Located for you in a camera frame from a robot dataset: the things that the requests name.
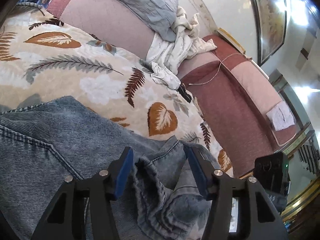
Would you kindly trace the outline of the yellow white book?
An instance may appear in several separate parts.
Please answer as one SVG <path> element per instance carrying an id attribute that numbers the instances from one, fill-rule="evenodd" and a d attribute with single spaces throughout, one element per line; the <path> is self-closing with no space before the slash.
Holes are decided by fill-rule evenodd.
<path id="1" fill-rule="evenodd" d="M 218 35 L 227 41 L 230 45 L 232 45 L 235 49 L 237 49 L 240 53 L 246 54 L 245 48 L 227 31 L 222 28 L 216 30 Z"/>

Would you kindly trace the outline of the red pink headboard cushion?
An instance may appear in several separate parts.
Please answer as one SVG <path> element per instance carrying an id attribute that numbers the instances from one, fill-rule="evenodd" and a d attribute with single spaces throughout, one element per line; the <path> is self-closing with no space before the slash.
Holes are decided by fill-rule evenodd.
<path id="1" fill-rule="evenodd" d="M 204 120 L 222 146 L 223 170 L 240 177 L 255 159 L 281 149 L 296 135 L 296 127 L 275 131 L 266 116 L 282 98 L 249 59 L 218 35 L 208 35 L 215 50 L 185 60 L 178 75 L 197 99 Z"/>

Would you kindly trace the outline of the framed wall picture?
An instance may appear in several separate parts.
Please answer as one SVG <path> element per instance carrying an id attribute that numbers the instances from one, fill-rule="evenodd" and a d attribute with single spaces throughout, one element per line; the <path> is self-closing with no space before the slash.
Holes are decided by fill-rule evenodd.
<path id="1" fill-rule="evenodd" d="M 258 64 L 264 64 L 285 42 L 286 0 L 251 0 L 257 28 Z"/>

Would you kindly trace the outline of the blue denim pants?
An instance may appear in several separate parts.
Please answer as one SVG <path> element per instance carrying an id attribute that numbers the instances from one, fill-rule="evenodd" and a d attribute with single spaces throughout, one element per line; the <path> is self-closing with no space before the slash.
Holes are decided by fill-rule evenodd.
<path id="1" fill-rule="evenodd" d="M 112 204 L 120 238 L 201 238 L 210 202 L 188 163 L 191 143 L 142 137 L 71 96 L 1 114 L 1 212 L 16 235 L 31 238 L 67 176 L 91 178 L 126 146 L 134 165 Z"/>

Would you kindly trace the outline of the white floral crumpled garment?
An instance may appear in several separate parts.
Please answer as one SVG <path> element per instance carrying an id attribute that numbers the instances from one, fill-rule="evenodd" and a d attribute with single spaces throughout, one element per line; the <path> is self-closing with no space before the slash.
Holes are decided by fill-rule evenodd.
<path id="1" fill-rule="evenodd" d="M 192 59 L 197 54 L 215 50 L 217 46 L 212 39 L 206 42 L 199 37 L 199 14 L 196 13 L 188 19 L 187 13 L 180 6 L 171 29 L 176 34 L 175 41 L 165 41 L 155 33 L 146 62 L 151 66 L 151 78 L 156 84 L 178 90 L 181 82 L 177 74 L 181 63 L 185 59 Z"/>

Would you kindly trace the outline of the white paper sheets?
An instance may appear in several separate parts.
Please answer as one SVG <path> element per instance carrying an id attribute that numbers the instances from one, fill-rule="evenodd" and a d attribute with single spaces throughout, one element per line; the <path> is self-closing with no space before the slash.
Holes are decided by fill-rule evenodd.
<path id="1" fill-rule="evenodd" d="M 275 131 L 281 131 L 289 128 L 290 126 L 295 126 L 295 119 L 285 101 L 275 105 L 266 113 L 266 116 L 270 120 Z"/>

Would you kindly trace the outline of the pink bolster cushion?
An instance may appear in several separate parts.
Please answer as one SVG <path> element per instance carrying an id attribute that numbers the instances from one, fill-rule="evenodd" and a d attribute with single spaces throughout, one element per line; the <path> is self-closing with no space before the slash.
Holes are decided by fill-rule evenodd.
<path id="1" fill-rule="evenodd" d="M 47 11 L 62 22 L 146 59 L 155 32 L 118 0 L 51 0 Z"/>

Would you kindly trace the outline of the leaf pattern fleece blanket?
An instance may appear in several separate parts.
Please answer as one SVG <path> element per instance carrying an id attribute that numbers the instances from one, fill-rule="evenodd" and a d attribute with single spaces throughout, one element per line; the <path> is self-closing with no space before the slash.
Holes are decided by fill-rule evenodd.
<path id="1" fill-rule="evenodd" d="M 19 4 L 1 26 L 1 111 L 63 96 L 144 137 L 175 136 L 204 146 L 218 163 L 219 154 L 227 159 L 195 98 L 188 103 L 156 84 L 133 53 Z"/>

